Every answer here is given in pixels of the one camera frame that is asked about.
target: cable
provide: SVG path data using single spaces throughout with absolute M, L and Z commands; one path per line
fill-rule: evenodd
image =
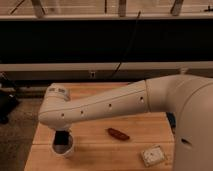
M 126 51 L 125 51 L 125 53 L 124 53 L 124 55 L 123 55 L 121 61 L 119 62 L 118 66 L 116 67 L 116 69 L 114 70 L 114 72 L 109 76 L 108 79 L 113 78 L 113 77 L 117 74 L 117 72 L 119 71 L 121 65 L 123 64 L 123 61 L 122 61 L 122 60 L 123 60 L 124 58 L 126 58 L 127 55 L 129 54 L 129 52 L 131 51 L 132 46 L 133 46 L 134 41 L 135 41 L 135 36 L 136 36 L 136 33 L 137 33 L 138 21 L 139 21 L 139 19 L 140 19 L 140 16 L 141 16 L 141 11 L 138 12 L 138 15 L 137 15 L 137 18 L 136 18 L 136 22 L 135 22 L 135 27 L 134 27 L 134 30 L 133 30 L 133 32 L 132 32 L 132 36 L 131 36 L 131 39 L 130 39 L 130 41 L 129 41 L 128 47 L 127 47 L 127 49 L 126 49 Z
M 10 15 L 13 14 L 26 0 L 21 0 L 11 11 Z

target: metal bar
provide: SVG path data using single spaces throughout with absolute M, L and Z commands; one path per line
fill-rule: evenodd
M 38 18 L 43 18 L 45 15 L 44 9 L 42 7 L 40 0 L 31 0 L 35 12 L 35 16 Z
M 118 15 L 119 17 L 126 16 L 126 0 L 119 0 Z
M 0 21 L 16 20 L 36 20 L 35 15 L 0 15 Z M 128 14 L 126 17 L 118 17 L 117 14 L 88 14 L 88 15 L 44 15 L 42 20 L 135 20 L 135 14 Z M 140 20 L 182 20 L 182 19 L 213 19 L 213 13 L 180 13 L 178 17 L 171 16 L 170 13 L 146 14 Z
M 182 5 L 183 5 L 183 1 L 184 0 L 175 0 L 171 10 L 170 10 L 170 13 L 173 15 L 173 16 L 179 16 L 180 15 L 180 12 L 181 12 L 181 9 L 182 9 Z
M 105 4 L 104 4 L 104 13 L 107 14 L 107 6 L 108 6 L 108 0 L 105 0 Z
M 0 72 L 12 71 L 110 71 L 119 63 L 39 63 L 39 64 L 0 64 Z M 213 69 L 213 61 L 194 62 L 124 62 L 122 70 L 156 69 Z

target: wooden tabletop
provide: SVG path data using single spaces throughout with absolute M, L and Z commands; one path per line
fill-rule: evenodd
M 65 84 L 72 99 L 90 96 L 126 83 Z M 107 128 L 130 136 L 121 142 L 108 135 Z M 25 171 L 171 171 L 174 138 L 164 113 L 147 113 L 75 123 L 71 127 L 75 153 L 63 158 L 53 153 L 54 131 L 38 125 Z M 140 152 L 161 145 L 167 160 L 146 168 Z

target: electrical outlet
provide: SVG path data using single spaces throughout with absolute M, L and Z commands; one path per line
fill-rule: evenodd
M 141 152 L 146 167 L 156 165 L 163 162 L 166 157 L 160 146 L 151 147 Z

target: floor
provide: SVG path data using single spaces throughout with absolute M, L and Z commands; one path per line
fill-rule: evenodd
M 42 99 L 20 99 L 9 123 L 0 125 L 0 170 L 23 171 L 37 127 Z

